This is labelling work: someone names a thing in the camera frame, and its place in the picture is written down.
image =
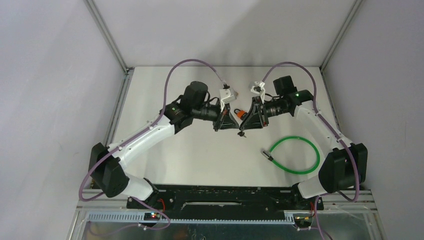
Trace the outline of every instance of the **metal connector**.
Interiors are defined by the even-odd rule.
[[[273,156],[271,156],[271,153],[269,151],[263,150],[262,155],[271,162],[274,160]]]

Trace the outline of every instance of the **black bracket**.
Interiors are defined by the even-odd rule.
[[[89,168],[91,169],[108,153],[108,149],[100,142],[94,145],[91,149]],[[109,156],[91,174],[95,183],[108,198],[113,198],[122,193],[130,181],[119,161],[118,157]]]
[[[296,198],[296,187],[237,187],[156,185],[154,196],[146,199],[155,209],[163,209],[171,219],[196,220],[282,220],[284,211],[310,210],[315,198]],[[134,200],[127,209],[146,209]],[[318,210],[323,210],[321,203]]]
[[[239,123],[234,119],[230,111],[230,104],[227,103],[225,104],[224,109],[219,113],[216,121],[213,122],[213,129],[215,132],[218,132],[218,130],[238,128]]]
[[[240,125],[240,131],[262,129],[268,126],[268,116],[259,96],[252,97],[252,104],[247,116]]]
[[[364,144],[351,144],[349,147],[359,174],[359,183],[365,181],[368,150]],[[346,149],[333,149],[322,164],[318,173],[319,182],[328,193],[345,190],[355,185],[355,174]]]

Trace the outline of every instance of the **white tabletop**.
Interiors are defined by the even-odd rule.
[[[171,67],[136,67],[122,108],[114,141],[119,141],[152,119],[162,108],[165,80]],[[249,83],[260,81],[269,67],[216,67],[220,75],[238,93],[230,104],[248,111],[254,94]],[[317,102],[323,115],[335,123],[333,112],[318,67],[307,68],[316,80]],[[313,93],[308,75],[298,67],[278,67],[266,81],[267,93],[275,95],[273,80],[290,75],[297,89]],[[167,104],[184,93],[192,81],[208,85],[212,97],[218,97],[221,82],[208,67],[181,66],[172,74],[167,91]],[[135,160],[127,171],[148,178],[154,184],[289,187],[318,174],[319,168],[307,175],[281,170],[264,158],[261,149],[269,149],[279,139],[296,135],[316,141],[300,122],[289,114],[274,116],[263,129],[246,130],[247,138],[237,135],[238,129],[215,132],[212,122],[195,119],[191,126],[165,139]],[[272,155],[293,170],[306,170],[316,161],[314,150],[305,142],[289,140],[279,145]],[[320,150],[321,164],[324,157]]]

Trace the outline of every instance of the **metal panel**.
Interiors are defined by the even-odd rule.
[[[114,140],[126,138],[141,128],[146,120],[158,114],[162,108],[162,89],[171,67],[136,67],[127,93]],[[217,67],[222,77],[238,93],[231,108],[248,110],[252,93],[247,88],[249,82],[262,79],[269,67]],[[332,110],[318,67],[308,68],[316,81],[317,102],[327,120],[334,124]],[[277,79],[290,75],[298,89],[312,92],[313,85],[308,75],[298,67],[278,67],[269,75]],[[172,74],[167,90],[168,103],[184,92],[191,81],[207,83],[212,96],[217,96],[221,82],[207,67],[178,67]],[[272,82],[267,83],[269,93],[273,93]],[[316,141],[311,134],[291,115],[283,114],[270,120],[270,125],[261,130],[252,130],[247,139],[241,139],[232,130],[214,132],[210,122],[197,120],[190,127],[180,131],[138,156],[127,169],[136,177],[146,177],[155,184],[179,185],[221,185],[289,187],[314,175],[284,174],[264,159],[260,148],[272,146],[283,136],[297,135]],[[306,169],[315,163],[315,152],[301,142],[289,142],[276,149],[279,161],[290,159],[304,161],[287,162],[294,169]]]
[[[343,132],[368,148],[372,189],[390,239],[424,229],[424,1],[366,1],[325,71]]]
[[[100,190],[85,190],[86,197],[98,194]],[[353,190],[344,193],[353,196]],[[350,240],[385,240],[380,219],[375,208],[374,198],[369,190],[360,191],[358,202],[352,203],[337,193],[323,197],[324,210],[318,211],[319,222],[323,229],[334,239]],[[118,195],[114,198],[99,197],[91,202],[79,202],[78,213],[72,240],[80,240],[84,236],[92,239],[85,230],[86,222],[91,221],[95,233],[104,234],[126,226],[128,223],[139,223],[143,220],[146,210],[126,209],[127,196]],[[309,211],[286,211],[287,221],[199,221],[194,219],[175,220],[161,231],[143,231],[137,227],[127,228],[109,239],[177,239],[184,240],[271,240],[271,239],[315,239],[319,233],[315,230],[297,232],[289,225],[293,223],[294,215],[308,214]]]
[[[355,0],[101,0],[130,67],[200,58],[216,66],[319,66]]]
[[[62,240],[123,72],[83,1],[0,12],[0,239]]]

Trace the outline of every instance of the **aluminum frame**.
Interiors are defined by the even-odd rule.
[[[119,119],[121,117],[122,109],[124,107],[125,99],[127,98],[128,89],[130,88],[131,79],[133,78],[134,69],[128,70],[128,73],[124,76],[122,84],[119,88],[118,97],[113,108],[113,113],[110,118],[109,127],[105,135],[103,144],[105,146],[111,144],[114,140],[115,133],[118,127]]]
[[[125,74],[127,74],[128,73],[128,66],[125,63],[124,58],[122,57],[122,54],[119,51],[118,46],[115,43],[115,40],[111,35],[111,32],[109,31],[108,27],[106,26],[106,23],[103,20],[103,17],[99,12],[99,9],[97,8],[96,3],[94,2],[94,0],[84,0],[84,3],[87,6],[87,9],[90,12],[95,24],[97,25],[98,29],[100,30],[101,35],[103,35],[104,41],[106,42],[107,46],[112,51],[113,56],[116,58],[120,67],[122,68],[122,71]]]
[[[339,46],[342,39],[345,37],[346,33],[349,30],[349,27],[351,26],[354,18],[358,15],[358,12],[360,8],[362,7],[365,0],[355,0],[352,7],[349,10],[349,13],[346,16],[346,19],[344,20],[343,24],[340,27],[340,30],[338,31],[333,43],[331,44],[327,54],[325,55],[324,59],[322,60],[321,65],[319,68],[322,72],[324,72],[333,57],[334,52],[336,51],[337,47]]]
[[[99,189],[86,189],[84,190],[84,195],[86,197],[93,197],[100,193]],[[346,190],[344,193],[353,197],[355,195],[354,190]],[[85,234],[85,228],[88,221],[91,222],[108,222],[108,223],[138,223],[134,219],[141,219],[140,217],[133,217],[132,220],[121,216],[140,216],[148,210],[137,210],[137,209],[127,209],[127,199],[125,195],[118,195],[114,198],[107,198],[102,195],[98,199],[89,202],[79,201],[76,207],[72,225],[69,229],[67,240],[82,240]],[[360,191],[359,198],[357,202],[349,202],[344,197],[338,193],[332,193],[322,197],[324,203],[324,210],[318,211],[318,214],[327,215],[327,214],[343,214],[343,215],[362,215],[364,224],[366,224],[368,229],[368,234],[372,240],[386,240],[387,237],[384,233],[383,226],[381,224],[380,216],[377,211],[376,203],[374,202],[373,195],[370,190]],[[287,210],[285,211],[288,217],[290,216],[304,216],[308,215],[309,211],[306,210]],[[91,217],[93,214],[103,214],[104,216],[109,216],[107,219]],[[202,220],[171,220],[172,224],[225,224],[229,223],[227,221],[202,221]],[[291,222],[281,221],[241,221],[233,224],[263,224],[263,225],[275,225],[275,224],[290,224]]]

